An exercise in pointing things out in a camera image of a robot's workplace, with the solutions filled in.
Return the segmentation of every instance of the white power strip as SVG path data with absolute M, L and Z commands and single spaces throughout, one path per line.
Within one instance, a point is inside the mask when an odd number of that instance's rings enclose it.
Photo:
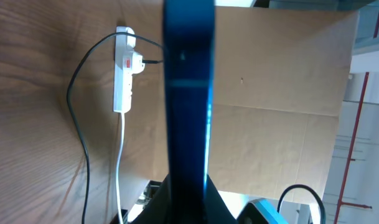
M 116 31 L 134 34 L 130 27 L 117 27 Z M 127 113 L 131 109 L 133 74 L 145 69 L 145 64 L 142 63 L 143 56 L 134 51 L 135 41 L 135 37 L 116 36 L 114 112 Z

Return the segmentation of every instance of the cardboard box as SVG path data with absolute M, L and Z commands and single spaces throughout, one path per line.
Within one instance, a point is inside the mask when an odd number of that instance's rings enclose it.
M 320 196 L 349 75 L 357 12 L 217 8 L 209 174 L 218 190 Z M 161 99 L 152 178 L 167 172 Z M 310 203 L 304 190 L 285 200 Z

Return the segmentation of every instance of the wood grain surface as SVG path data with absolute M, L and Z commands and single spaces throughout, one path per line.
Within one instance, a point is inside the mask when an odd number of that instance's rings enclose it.
M 85 52 L 116 25 L 160 42 L 161 2 L 0 0 L 0 223 L 80 223 L 85 160 L 65 94 Z M 114 44 L 96 50 L 73 87 L 91 162 L 86 223 L 109 223 L 117 211 Z M 146 59 L 161 57 L 141 41 L 137 50 Z M 123 208 L 136 201 L 152 167 L 159 79 L 158 65 L 134 78 L 121 164 Z

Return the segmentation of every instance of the black wire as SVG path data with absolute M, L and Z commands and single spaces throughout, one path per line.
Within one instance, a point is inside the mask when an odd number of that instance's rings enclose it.
M 284 192 L 282 193 L 281 197 L 279 198 L 279 202 L 278 202 L 278 213 L 281 211 L 281 207 L 282 207 L 282 202 L 283 202 L 283 198 L 284 196 L 291 190 L 291 189 L 306 189 L 308 190 L 312 196 L 314 196 L 314 198 L 316 199 L 317 203 L 318 203 L 318 206 L 319 206 L 319 210 L 321 212 L 321 224 L 325 224 L 326 223 L 326 211 L 325 211 L 325 206 L 321 200 L 321 198 L 318 196 L 318 194 L 310 187 L 306 186 L 306 185 L 303 185 L 303 184 L 294 184 L 290 187 L 288 187 L 286 190 L 284 190 Z
M 85 142 L 84 142 L 83 133 L 80 131 L 80 127 L 78 125 L 78 122 L 77 122 L 77 119 L 76 119 L 76 116 L 75 116 L 72 104 L 70 102 L 70 95 L 72 94 L 72 87 L 73 87 L 73 84 L 75 83 L 77 74 L 80 71 L 80 69 L 82 68 L 84 62 L 87 60 L 88 56 L 90 56 L 90 54 L 100 44 L 102 44 L 104 41 L 108 40 L 111 37 L 117 36 L 117 35 L 127 35 L 127 36 L 130 36 L 130 37 L 135 37 L 137 39 L 146 41 L 146 42 L 148 42 L 150 44 L 156 45 L 156 46 L 160 47 L 161 49 L 164 49 L 162 45 L 160 45 L 160 44 L 158 44 L 158 43 L 156 43 L 154 41 L 151 41 L 149 39 L 146 39 L 144 37 L 141 37 L 141 36 L 138 36 L 138 35 L 135 35 L 135 34 L 130 34 L 130 33 L 127 33 L 127 32 L 115 32 L 115 33 L 109 34 L 106 37 L 102 38 L 94 46 L 92 46 L 88 50 L 88 52 L 84 55 L 83 59 L 77 65 L 77 68 L 76 68 L 75 72 L 73 73 L 72 79 L 70 80 L 69 86 L 67 87 L 66 102 L 67 102 L 67 106 L 69 107 L 70 115 L 72 116 L 73 122 L 75 123 L 75 127 L 76 127 L 76 131 L 77 131 L 78 137 L 80 138 L 80 142 L 82 143 L 83 150 L 84 150 L 84 155 L 85 155 L 85 160 L 86 160 L 86 163 L 87 163 L 87 185 L 86 185 L 86 189 L 85 189 L 85 199 L 84 199 L 84 207 L 83 207 L 83 215 L 82 215 L 82 224 L 85 224 L 85 212 L 87 210 L 88 191 L 89 191 L 89 188 L 90 188 L 90 160 L 88 158 L 88 149 L 87 149 L 87 146 L 85 145 Z
M 162 63 L 163 60 L 142 60 L 142 63 L 153 63 L 153 64 L 157 64 L 157 63 Z

